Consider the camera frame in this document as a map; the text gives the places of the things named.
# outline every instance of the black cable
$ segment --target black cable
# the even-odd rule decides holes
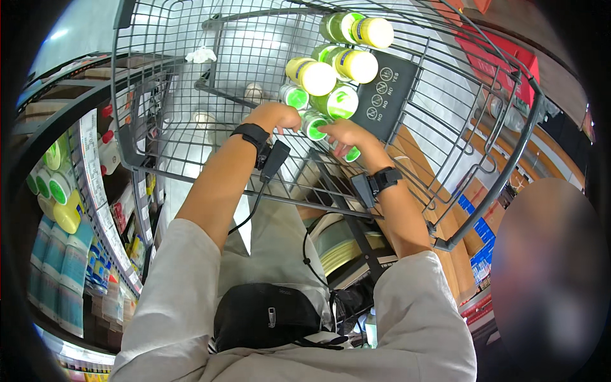
[[[248,217],[247,217],[247,218],[246,218],[246,219],[245,219],[243,222],[241,222],[240,224],[238,224],[238,225],[237,225],[237,226],[235,226],[234,228],[230,229],[230,230],[229,230],[229,233],[227,234],[227,236],[231,235],[232,233],[234,233],[235,231],[237,231],[237,230],[238,230],[238,228],[240,228],[241,226],[245,225],[245,224],[246,224],[246,222],[247,222],[248,220],[250,220],[250,219],[251,219],[252,215],[254,215],[254,214],[255,214],[255,211],[257,211],[257,207],[259,206],[259,201],[261,200],[261,197],[262,197],[262,195],[263,195],[263,190],[265,189],[265,186],[266,186],[268,183],[269,183],[269,180],[265,180],[265,181],[263,182],[263,186],[261,186],[261,190],[259,191],[259,194],[257,195],[257,200],[255,201],[255,205],[252,207],[252,212],[251,212],[251,214],[250,214],[250,215],[248,215]]]
[[[303,256],[304,256],[304,264],[306,264],[308,266],[308,268],[310,268],[310,271],[312,271],[312,273],[314,274],[314,276],[316,276],[316,278],[318,279],[318,281],[320,281],[321,284],[323,284],[327,289],[329,289],[329,293],[331,293],[331,295],[335,295],[335,299],[337,301],[340,301],[344,310],[344,314],[348,314],[348,312],[346,311],[346,308],[350,309],[351,315],[349,317],[344,317],[343,322],[345,323],[348,319],[353,318],[354,317],[354,312],[352,310],[352,308],[347,307],[346,304],[344,304],[344,302],[342,301],[342,299],[339,297],[337,291],[335,291],[335,289],[331,288],[330,286],[327,285],[327,283],[325,283],[320,277],[319,275],[316,273],[316,271],[314,271],[314,268],[312,267],[312,265],[310,264],[310,259],[307,258],[306,254],[306,241],[307,241],[307,237],[308,235],[310,235],[310,233],[312,233],[312,231],[314,230],[314,228],[316,227],[316,225],[320,222],[320,220],[325,217],[326,215],[329,215],[331,213],[339,213],[339,212],[325,212],[324,214],[322,214],[321,216],[317,217],[316,220],[314,220],[310,226],[308,228],[306,228],[306,232],[304,235],[304,242],[302,245],[302,250],[303,250]],[[335,317],[333,317],[333,321],[334,321],[334,325],[335,325],[335,329],[337,330],[337,322],[335,322]],[[360,335],[361,338],[363,338],[363,329],[360,327],[360,322],[359,319],[357,318],[356,320],[356,324],[359,326],[359,330],[360,330]],[[363,340],[361,340],[360,343],[360,347],[363,347],[363,344],[365,342]]]

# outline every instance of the gray floor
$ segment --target gray floor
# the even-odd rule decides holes
[[[151,4],[162,4],[149,0]],[[93,51],[111,51],[114,39],[112,25],[119,0],[92,2],[91,0],[74,0],[41,46],[32,70],[42,73],[55,65],[76,56]],[[357,4],[361,1],[342,1],[342,4]],[[401,7],[405,11],[418,15],[421,9],[414,8],[410,2],[384,1],[388,8]],[[206,1],[193,0],[175,2],[168,9],[138,5],[134,20],[140,26],[134,29],[121,30],[117,46],[125,51],[128,46],[132,51],[168,53],[183,56],[200,46],[212,46],[214,31],[202,31],[201,23],[216,13],[231,15],[254,10],[294,6],[278,0],[246,1]],[[384,12],[371,11],[372,15],[384,16]],[[218,61],[216,87],[233,92],[239,97],[248,83],[262,85],[267,98],[273,98],[280,85],[285,81],[284,63],[290,57],[308,55],[309,51],[323,40],[317,33],[319,19],[306,18],[298,21],[291,16],[259,17],[230,24],[224,31],[222,48]],[[414,100],[405,108],[406,117],[403,123],[411,130],[421,150],[426,155],[431,168],[449,191],[453,191],[474,164],[481,160],[481,155],[460,155],[458,147],[464,147],[459,139],[459,132],[469,123],[471,106],[476,101],[477,86],[463,75],[447,67],[461,69],[467,62],[464,54],[455,47],[453,38],[447,38],[431,28],[431,23],[418,20],[413,23],[395,23],[395,40],[402,50],[390,50],[398,56],[412,59],[409,50],[422,52],[427,38],[431,39],[428,56],[425,60],[422,79],[417,87]],[[189,178],[196,178],[201,166],[185,163],[191,160],[204,163],[211,148],[202,145],[209,142],[205,132],[193,128],[192,113],[203,110],[213,114],[222,129],[224,123],[239,123],[249,109],[212,95],[202,95],[193,89],[193,82],[205,71],[209,64],[184,64],[182,73],[176,83],[172,102],[164,110],[167,132],[173,139],[182,142],[166,147],[172,152],[165,165],[168,171]],[[282,138],[293,149],[293,158],[282,169],[284,178],[291,179],[300,166],[299,156],[305,155],[309,148],[308,141],[302,138],[286,136]],[[492,183],[496,174],[491,174],[485,183]],[[166,221],[170,221],[182,205],[191,188],[189,182],[170,179],[166,183]],[[248,215],[246,198],[240,201],[234,215],[236,221],[242,221]],[[250,224],[240,229],[247,247],[250,243]]]

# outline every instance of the forearm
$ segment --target forearm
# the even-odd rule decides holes
[[[257,149],[242,135],[229,137],[206,162],[176,218],[196,223],[222,250],[256,156]]]
[[[375,138],[359,145],[369,174],[386,167],[395,167],[386,151]],[[378,194],[382,214],[390,230],[389,238],[400,258],[430,249],[428,231],[417,201],[409,192],[406,179]]]

